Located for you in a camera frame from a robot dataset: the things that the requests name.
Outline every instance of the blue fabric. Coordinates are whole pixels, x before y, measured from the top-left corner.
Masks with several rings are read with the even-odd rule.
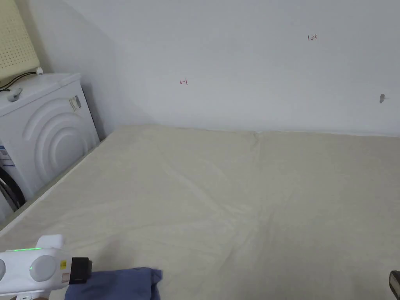
[[[71,284],[65,300],[160,300],[162,272],[151,268],[93,272],[85,284]]]

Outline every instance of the pegboard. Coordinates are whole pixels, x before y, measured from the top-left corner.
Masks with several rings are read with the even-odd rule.
[[[14,0],[0,1],[0,80],[39,66]]]

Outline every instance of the yellow label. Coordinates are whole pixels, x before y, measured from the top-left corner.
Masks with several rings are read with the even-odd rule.
[[[60,263],[60,269],[63,270],[67,267],[67,261],[66,260],[62,260]]]

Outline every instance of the green indicator light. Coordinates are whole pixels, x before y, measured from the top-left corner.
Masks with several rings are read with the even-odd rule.
[[[13,251],[40,250],[41,248],[15,249]]]

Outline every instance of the mattress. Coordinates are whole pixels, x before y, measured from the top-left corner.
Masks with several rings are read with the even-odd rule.
[[[94,271],[163,270],[163,300],[389,299],[399,182],[399,138],[126,127],[6,226],[0,251],[61,233]]]

